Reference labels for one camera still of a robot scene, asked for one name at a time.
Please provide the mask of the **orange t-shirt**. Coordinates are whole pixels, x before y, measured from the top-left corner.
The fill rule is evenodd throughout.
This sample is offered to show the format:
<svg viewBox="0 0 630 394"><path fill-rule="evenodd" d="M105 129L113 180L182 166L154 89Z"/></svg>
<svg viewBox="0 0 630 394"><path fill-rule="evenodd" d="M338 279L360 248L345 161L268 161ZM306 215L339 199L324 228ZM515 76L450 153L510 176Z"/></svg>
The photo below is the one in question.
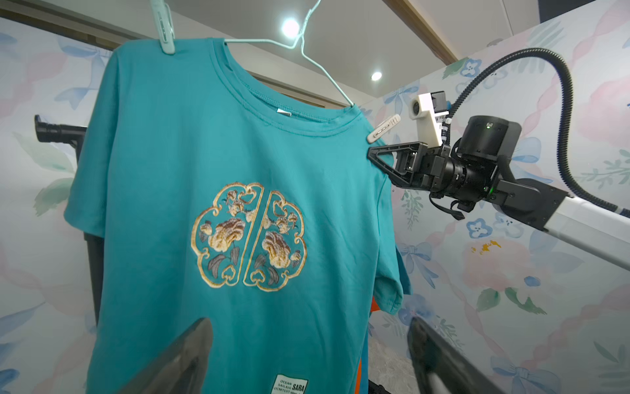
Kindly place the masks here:
<svg viewBox="0 0 630 394"><path fill-rule="evenodd" d="M357 377L354 385L354 394L383 393L383 387L369 378L369 339L372 336L373 326L369 323L364 338L364 346L359 360Z"/></svg>

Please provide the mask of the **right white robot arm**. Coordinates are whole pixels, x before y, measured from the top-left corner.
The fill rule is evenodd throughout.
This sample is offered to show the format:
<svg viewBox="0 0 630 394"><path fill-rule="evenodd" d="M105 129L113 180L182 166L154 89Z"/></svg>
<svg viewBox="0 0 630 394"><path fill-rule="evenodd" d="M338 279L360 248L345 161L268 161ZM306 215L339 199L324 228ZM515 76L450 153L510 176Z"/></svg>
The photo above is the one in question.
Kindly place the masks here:
<svg viewBox="0 0 630 394"><path fill-rule="evenodd" d="M448 197L439 210L464 219L485 201L509 218L543 231L622 269L629 268L629 219L531 178L516 178L510 162L521 127L490 116L469 119L454 146L423 142L372 147L368 159L401 189Z"/></svg>

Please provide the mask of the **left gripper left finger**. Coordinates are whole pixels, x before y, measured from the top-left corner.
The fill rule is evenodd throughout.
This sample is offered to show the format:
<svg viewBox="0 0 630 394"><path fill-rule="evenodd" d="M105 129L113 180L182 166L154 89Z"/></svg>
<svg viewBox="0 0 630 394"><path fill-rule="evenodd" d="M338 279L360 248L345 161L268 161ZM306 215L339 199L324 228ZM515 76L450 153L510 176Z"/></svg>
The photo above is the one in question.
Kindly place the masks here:
<svg viewBox="0 0 630 394"><path fill-rule="evenodd" d="M212 345L213 325L200 318L118 393L200 394Z"/></svg>

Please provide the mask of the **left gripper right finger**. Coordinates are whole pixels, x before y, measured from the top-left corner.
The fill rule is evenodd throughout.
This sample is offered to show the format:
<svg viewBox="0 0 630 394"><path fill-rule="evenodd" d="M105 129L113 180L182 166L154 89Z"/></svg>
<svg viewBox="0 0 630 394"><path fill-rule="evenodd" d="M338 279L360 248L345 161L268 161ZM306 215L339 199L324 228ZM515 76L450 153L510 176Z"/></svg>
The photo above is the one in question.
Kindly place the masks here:
<svg viewBox="0 0 630 394"><path fill-rule="evenodd" d="M412 318L407 340L421 393L502 392L422 318Z"/></svg>

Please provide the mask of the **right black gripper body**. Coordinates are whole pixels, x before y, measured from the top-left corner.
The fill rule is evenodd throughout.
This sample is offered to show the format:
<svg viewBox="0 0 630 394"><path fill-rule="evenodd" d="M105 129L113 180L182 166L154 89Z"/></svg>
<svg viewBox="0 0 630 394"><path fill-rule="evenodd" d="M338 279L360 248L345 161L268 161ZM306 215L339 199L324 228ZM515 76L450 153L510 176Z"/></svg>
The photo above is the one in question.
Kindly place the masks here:
<svg viewBox="0 0 630 394"><path fill-rule="evenodd" d="M368 149L367 158L401 189L424 190L439 199L466 204L484 200L499 177L493 160L451 155L447 145L429 148L415 142Z"/></svg>

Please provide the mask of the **pale green clothespin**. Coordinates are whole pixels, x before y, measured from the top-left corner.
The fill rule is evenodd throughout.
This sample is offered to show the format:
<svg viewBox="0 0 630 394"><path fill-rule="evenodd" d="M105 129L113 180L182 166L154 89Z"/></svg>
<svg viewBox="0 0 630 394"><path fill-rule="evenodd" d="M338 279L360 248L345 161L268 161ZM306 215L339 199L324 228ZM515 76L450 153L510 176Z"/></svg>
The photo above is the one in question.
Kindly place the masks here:
<svg viewBox="0 0 630 394"><path fill-rule="evenodd" d="M172 13L165 0L149 0L149 5L154 18L157 30L158 41L162 52L173 55L176 52L175 32L172 21Z"/></svg>

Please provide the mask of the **off-white clothespin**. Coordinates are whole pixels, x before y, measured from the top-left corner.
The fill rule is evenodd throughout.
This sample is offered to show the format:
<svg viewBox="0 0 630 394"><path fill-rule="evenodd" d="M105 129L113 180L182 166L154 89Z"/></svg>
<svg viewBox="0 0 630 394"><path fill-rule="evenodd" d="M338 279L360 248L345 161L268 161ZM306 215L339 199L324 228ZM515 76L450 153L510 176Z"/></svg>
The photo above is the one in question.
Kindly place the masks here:
<svg viewBox="0 0 630 394"><path fill-rule="evenodd" d="M375 129L367 136L367 142L369 144L374 144L376 141L380 140L382 136L387 134L391 129L396 127L401 121L401 117L399 114L395 114L381 122Z"/></svg>

